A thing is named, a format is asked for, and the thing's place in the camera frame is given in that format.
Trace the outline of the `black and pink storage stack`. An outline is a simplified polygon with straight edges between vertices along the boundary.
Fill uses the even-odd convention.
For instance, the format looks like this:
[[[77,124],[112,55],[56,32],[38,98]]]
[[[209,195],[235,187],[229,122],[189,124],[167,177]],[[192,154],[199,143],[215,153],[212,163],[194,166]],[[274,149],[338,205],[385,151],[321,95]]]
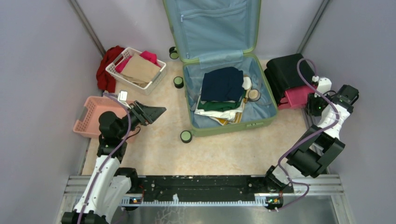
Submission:
[[[307,104],[308,95],[314,91],[300,78],[297,62],[300,53],[269,60],[264,74],[272,90],[278,109],[298,109]]]

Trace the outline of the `green hard-shell suitcase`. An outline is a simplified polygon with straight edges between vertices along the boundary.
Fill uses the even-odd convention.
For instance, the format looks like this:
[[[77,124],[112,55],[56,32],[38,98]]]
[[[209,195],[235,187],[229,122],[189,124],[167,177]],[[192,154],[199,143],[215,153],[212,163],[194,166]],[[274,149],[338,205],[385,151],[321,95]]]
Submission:
[[[258,37],[259,0],[165,0],[164,9],[175,41],[174,51],[183,62],[182,79],[191,128],[180,134],[193,137],[244,131],[270,125],[278,114],[270,85],[253,53]],[[233,121],[194,114],[200,101],[204,74],[235,67],[249,76],[261,98],[244,98],[245,109]]]

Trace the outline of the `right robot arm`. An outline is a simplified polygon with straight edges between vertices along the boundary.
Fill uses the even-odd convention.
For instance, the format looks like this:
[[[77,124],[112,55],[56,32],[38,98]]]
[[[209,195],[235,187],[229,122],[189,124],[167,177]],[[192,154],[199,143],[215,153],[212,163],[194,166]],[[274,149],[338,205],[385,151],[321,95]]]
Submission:
[[[322,174],[345,148],[339,133],[358,98],[359,91],[346,84],[328,97],[321,120],[312,125],[284,156],[286,163],[305,177],[316,178]]]

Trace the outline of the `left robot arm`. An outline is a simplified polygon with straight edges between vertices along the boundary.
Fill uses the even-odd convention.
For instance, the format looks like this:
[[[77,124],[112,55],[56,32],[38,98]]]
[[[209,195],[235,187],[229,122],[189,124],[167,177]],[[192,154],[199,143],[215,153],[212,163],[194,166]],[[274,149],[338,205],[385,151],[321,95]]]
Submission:
[[[65,212],[63,224],[109,224],[124,195],[139,186],[135,168],[120,166],[130,132],[154,123],[164,107],[147,106],[138,101],[117,102],[125,111],[120,118],[112,111],[99,116],[99,146],[94,171],[75,207]]]

